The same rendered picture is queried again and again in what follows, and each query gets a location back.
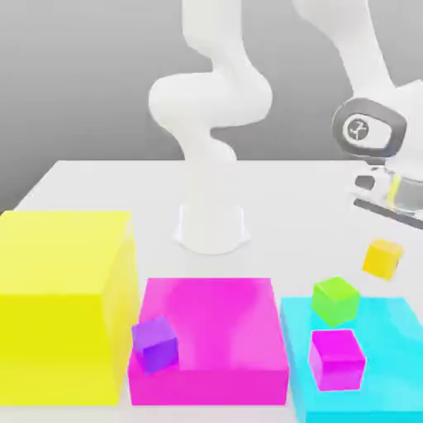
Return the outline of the small green cube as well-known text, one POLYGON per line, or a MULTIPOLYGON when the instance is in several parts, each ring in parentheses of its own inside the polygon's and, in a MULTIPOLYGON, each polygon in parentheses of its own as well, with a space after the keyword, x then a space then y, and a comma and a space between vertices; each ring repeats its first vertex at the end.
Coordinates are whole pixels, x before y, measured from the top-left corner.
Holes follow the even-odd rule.
POLYGON ((330 327, 356 318, 360 293, 342 277, 316 283, 311 298, 311 309, 330 327))

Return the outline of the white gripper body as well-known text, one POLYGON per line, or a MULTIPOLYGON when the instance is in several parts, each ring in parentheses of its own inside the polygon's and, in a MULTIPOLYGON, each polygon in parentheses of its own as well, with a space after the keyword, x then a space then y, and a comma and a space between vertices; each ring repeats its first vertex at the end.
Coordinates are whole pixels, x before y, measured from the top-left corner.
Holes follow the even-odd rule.
POLYGON ((352 201, 352 228, 369 239, 423 239, 423 221, 359 198, 352 201))

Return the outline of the large magenta box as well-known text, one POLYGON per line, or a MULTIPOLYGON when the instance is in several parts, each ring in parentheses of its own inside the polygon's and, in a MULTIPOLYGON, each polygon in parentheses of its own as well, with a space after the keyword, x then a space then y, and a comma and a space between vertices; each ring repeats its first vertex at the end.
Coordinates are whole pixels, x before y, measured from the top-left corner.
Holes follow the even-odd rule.
POLYGON ((146 374, 128 366, 135 406, 282 406, 289 366, 267 278, 151 278, 139 322, 164 316, 178 363, 146 374))

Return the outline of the small purple cube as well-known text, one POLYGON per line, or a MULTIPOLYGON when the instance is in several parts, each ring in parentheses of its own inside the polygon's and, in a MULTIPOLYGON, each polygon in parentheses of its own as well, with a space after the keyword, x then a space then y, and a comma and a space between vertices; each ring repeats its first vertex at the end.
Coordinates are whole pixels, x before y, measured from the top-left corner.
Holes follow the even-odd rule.
POLYGON ((146 374, 178 363, 178 338, 164 316, 132 326, 133 350, 146 374))

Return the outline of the small orange cube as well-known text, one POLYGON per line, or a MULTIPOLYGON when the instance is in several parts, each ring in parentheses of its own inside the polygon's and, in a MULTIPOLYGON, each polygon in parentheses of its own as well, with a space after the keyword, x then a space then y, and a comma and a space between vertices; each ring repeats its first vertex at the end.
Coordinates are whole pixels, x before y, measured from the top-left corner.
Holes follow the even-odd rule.
POLYGON ((399 244, 378 238, 369 245, 362 270, 375 277, 390 280, 403 252, 404 248, 399 244))

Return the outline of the large cyan box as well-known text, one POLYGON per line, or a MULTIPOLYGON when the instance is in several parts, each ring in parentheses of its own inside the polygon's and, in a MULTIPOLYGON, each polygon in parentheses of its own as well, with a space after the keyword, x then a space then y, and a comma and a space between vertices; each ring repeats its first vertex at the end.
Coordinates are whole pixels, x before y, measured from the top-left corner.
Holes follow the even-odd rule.
POLYGON ((297 423, 423 423, 423 325, 401 297, 363 297, 351 329, 366 357, 358 391, 321 392, 308 363, 327 324, 309 297, 284 297, 280 320, 297 423))

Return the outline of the large yellow box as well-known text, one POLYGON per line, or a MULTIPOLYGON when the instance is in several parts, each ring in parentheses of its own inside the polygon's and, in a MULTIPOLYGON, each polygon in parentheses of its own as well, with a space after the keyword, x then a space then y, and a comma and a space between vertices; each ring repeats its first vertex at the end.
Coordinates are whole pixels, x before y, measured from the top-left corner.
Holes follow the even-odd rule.
POLYGON ((139 311, 128 211, 0 215, 0 406, 115 406, 139 311))

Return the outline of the small magenta cube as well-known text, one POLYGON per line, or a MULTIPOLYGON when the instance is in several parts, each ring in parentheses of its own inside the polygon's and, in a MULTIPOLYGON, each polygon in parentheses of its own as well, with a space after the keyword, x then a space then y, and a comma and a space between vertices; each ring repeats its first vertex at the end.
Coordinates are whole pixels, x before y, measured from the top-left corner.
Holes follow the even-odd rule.
POLYGON ((320 392, 356 391, 367 359, 351 329, 314 330, 308 363, 320 392))

